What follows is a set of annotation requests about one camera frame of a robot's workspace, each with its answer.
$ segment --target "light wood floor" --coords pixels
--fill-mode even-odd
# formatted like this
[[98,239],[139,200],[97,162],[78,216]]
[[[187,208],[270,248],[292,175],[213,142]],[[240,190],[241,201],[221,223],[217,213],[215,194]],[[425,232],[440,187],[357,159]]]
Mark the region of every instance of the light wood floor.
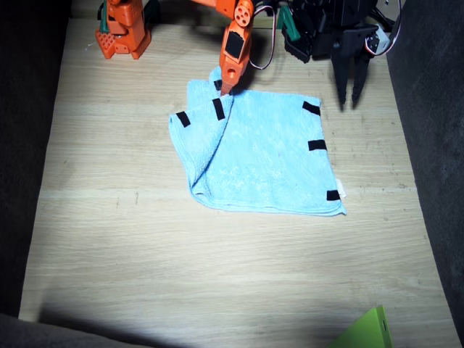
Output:
[[190,197],[167,129],[222,33],[161,25],[139,61],[106,61],[97,25],[67,31],[22,319],[55,312],[189,347],[324,347],[384,305],[396,347],[459,347],[385,58],[341,112],[330,61],[302,64],[279,33],[250,88],[322,99],[348,214],[222,212]]

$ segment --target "black tape strip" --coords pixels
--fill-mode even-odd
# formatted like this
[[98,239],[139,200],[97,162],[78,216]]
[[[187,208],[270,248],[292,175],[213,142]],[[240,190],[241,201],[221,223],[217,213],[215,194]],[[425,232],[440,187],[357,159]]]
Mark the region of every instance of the black tape strip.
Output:
[[222,80],[216,80],[215,81],[215,87],[216,87],[216,91],[220,91],[220,89],[223,87],[223,81]]
[[187,114],[184,111],[178,112],[176,115],[177,115],[177,117],[179,117],[179,120],[181,120],[182,125],[183,125],[184,128],[187,127],[188,125],[190,125],[190,120],[189,120],[189,118],[187,117]]
[[307,101],[303,103],[303,109],[320,116],[320,107],[316,107],[315,105],[312,105]]
[[313,140],[307,142],[308,146],[310,147],[310,151],[312,150],[327,150],[326,142],[324,140]]
[[220,102],[219,98],[213,99],[212,103],[215,105],[217,120],[224,120],[225,115],[223,110],[223,103]]
[[339,201],[340,195],[337,190],[327,191],[327,200],[328,201]]

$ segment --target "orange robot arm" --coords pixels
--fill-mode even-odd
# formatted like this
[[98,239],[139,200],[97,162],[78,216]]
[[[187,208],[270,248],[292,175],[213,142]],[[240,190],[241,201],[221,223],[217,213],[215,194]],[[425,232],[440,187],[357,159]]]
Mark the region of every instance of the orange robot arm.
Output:
[[220,50],[219,65],[223,84],[221,96],[227,94],[239,82],[249,61],[252,45],[252,0],[194,0],[199,4],[216,8],[216,11],[232,19],[225,29],[223,45]]
[[105,0],[109,33],[95,32],[105,58],[113,54],[131,54],[138,59],[149,45],[152,37],[144,26],[142,0]]

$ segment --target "white cable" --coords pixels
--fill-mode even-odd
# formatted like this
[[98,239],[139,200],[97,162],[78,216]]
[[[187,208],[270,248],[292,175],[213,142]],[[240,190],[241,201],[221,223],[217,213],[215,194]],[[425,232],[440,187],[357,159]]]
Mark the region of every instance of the white cable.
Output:
[[397,42],[397,39],[398,39],[398,35],[399,35],[399,30],[401,29],[401,0],[398,0],[398,8],[399,8],[399,15],[398,15],[398,31],[397,33],[395,34],[395,36],[393,37],[393,40],[391,41],[390,43],[390,46],[388,49],[386,49],[385,51],[379,53],[379,54],[376,54],[372,49],[369,48],[369,45],[368,45],[368,38],[365,38],[365,43],[364,43],[364,47],[365,49],[368,50],[368,52],[370,54],[372,54],[373,56],[383,56],[387,53],[389,53],[389,51],[392,49],[393,45],[395,42]]
[[264,70],[272,62],[273,55],[274,55],[274,46],[276,45],[276,17],[277,16],[276,16],[276,11],[274,11],[274,8],[269,5],[261,6],[259,9],[254,11],[253,17],[256,17],[257,14],[261,13],[265,9],[271,9],[273,11],[273,48],[270,52],[269,62],[264,67],[260,67],[259,65],[256,65],[255,63],[252,62],[251,59],[249,60],[249,63],[253,66],[253,68],[258,69],[258,70]]

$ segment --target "blue towel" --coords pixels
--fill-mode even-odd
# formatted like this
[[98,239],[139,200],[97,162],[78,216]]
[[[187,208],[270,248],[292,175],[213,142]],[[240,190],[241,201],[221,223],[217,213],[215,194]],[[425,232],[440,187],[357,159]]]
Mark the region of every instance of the blue towel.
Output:
[[169,131],[190,192],[211,208],[346,214],[328,159],[320,100],[242,91],[220,97],[220,68],[188,83]]

